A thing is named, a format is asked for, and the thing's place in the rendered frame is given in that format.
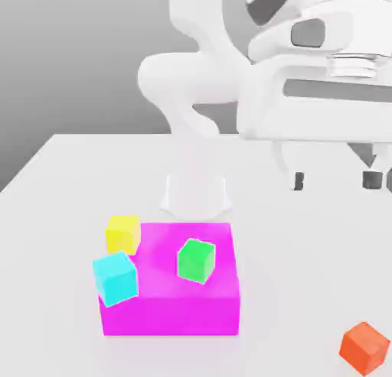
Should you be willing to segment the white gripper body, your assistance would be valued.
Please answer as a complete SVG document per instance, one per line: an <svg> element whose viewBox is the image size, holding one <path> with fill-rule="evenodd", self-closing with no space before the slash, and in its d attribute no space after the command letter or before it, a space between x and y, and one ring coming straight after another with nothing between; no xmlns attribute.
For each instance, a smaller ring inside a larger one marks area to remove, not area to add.
<svg viewBox="0 0 392 377"><path fill-rule="evenodd" d="M392 143L392 63L330 76L321 57L274 57L243 77L237 131L250 140Z"/></svg>

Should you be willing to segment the small green cube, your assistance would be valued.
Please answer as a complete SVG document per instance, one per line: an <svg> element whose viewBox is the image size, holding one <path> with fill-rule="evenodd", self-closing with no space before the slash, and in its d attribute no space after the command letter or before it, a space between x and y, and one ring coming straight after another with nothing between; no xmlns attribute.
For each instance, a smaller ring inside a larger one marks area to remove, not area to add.
<svg viewBox="0 0 392 377"><path fill-rule="evenodd" d="M177 254L177 276L206 284L216 265L216 245L188 239Z"/></svg>

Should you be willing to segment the small yellow cube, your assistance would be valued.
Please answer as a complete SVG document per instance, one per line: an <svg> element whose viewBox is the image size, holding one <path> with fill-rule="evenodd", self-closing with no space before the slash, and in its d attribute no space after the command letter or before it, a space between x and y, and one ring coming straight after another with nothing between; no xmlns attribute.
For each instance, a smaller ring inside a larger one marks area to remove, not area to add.
<svg viewBox="0 0 392 377"><path fill-rule="evenodd" d="M124 251L135 255L141 242L139 217L113 215L106 226L106 249L109 254Z"/></svg>

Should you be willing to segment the small orange cube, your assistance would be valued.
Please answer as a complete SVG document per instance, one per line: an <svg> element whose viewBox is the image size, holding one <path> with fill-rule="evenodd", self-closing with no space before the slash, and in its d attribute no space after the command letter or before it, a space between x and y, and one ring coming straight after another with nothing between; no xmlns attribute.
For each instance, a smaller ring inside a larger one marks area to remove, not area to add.
<svg viewBox="0 0 392 377"><path fill-rule="evenodd" d="M339 355L366 377L384 363L389 346L388 338L363 321L344 333Z"/></svg>

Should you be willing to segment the small cyan cube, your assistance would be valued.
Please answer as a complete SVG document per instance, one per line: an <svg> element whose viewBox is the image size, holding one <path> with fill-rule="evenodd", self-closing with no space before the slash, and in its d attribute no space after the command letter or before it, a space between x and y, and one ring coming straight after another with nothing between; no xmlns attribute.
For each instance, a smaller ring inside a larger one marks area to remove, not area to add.
<svg viewBox="0 0 392 377"><path fill-rule="evenodd" d="M93 277L105 307L112 307L139 295L137 268L124 252L93 261Z"/></svg>

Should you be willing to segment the large magenta box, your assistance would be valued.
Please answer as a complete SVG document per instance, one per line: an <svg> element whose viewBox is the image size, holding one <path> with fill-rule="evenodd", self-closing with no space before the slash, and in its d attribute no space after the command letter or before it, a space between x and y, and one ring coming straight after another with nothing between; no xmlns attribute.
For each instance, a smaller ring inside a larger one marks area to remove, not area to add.
<svg viewBox="0 0 392 377"><path fill-rule="evenodd" d="M99 303L107 336L236 336L240 286L229 223L143 223L131 257L139 294L114 306ZM216 247L205 284L178 277L177 255L189 239Z"/></svg>

